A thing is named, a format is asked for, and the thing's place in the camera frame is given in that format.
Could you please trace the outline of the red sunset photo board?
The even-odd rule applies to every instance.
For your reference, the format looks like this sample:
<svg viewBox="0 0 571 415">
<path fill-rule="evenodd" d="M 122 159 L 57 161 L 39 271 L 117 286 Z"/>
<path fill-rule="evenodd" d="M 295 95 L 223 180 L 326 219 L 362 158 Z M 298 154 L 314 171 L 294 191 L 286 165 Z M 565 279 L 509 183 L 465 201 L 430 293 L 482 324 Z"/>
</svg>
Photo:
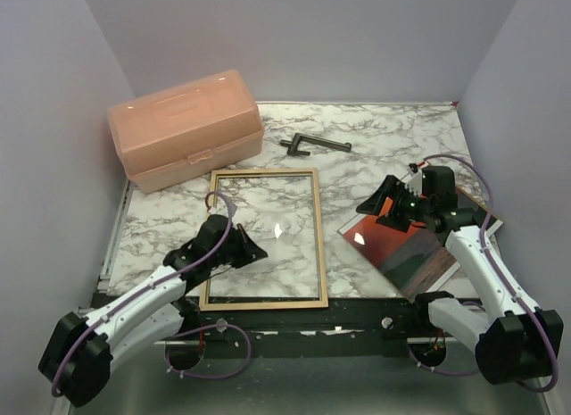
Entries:
<svg viewBox="0 0 571 415">
<path fill-rule="evenodd" d="M 419 224 L 405 233 L 376 224 L 373 216 L 357 214 L 338 233 L 401 297 L 447 291 L 458 298 L 474 298 L 465 271 L 441 246 L 437 237 Z"/>
</svg>

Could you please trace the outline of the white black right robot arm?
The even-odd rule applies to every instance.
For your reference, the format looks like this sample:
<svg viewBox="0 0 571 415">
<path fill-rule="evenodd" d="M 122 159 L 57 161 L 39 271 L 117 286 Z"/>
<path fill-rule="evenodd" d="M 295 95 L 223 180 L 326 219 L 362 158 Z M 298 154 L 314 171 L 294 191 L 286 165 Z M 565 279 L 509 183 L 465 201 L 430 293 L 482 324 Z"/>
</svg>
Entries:
<svg viewBox="0 0 571 415">
<path fill-rule="evenodd" d="M 509 272 L 486 234 L 491 215 L 479 218 L 459 207 L 450 167 L 415 167 L 408 181 L 389 175 L 356 211 L 401 232 L 425 225 L 477 292 L 483 314 L 447 292 L 417 295 L 410 314 L 417 334 L 431 336 L 440 329 L 453 336 L 473 352 L 478 371 L 493 385 L 526 387 L 529 379 L 549 378 L 539 389 L 544 393 L 557 384 L 563 320 L 556 311 L 542 309 Z"/>
</svg>

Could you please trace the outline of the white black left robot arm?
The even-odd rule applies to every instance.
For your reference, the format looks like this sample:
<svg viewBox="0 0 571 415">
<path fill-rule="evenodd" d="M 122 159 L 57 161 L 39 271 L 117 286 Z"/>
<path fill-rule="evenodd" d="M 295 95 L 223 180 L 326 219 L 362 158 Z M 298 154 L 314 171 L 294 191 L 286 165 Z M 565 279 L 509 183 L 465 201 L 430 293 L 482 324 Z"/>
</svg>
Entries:
<svg viewBox="0 0 571 415">
<path fill-rule="evenodd" d="M 147 346 L 199 335 L 197 310 L 186 294 L 219 267 L 240 269 L 267 256 L 242 225 L 211 215 L 141 284 L 85 316 L 70 312 L 57 322 L 38 365 L 53 396 L 81 407 L 103 390 L 122 362 Z"/>
</svg>

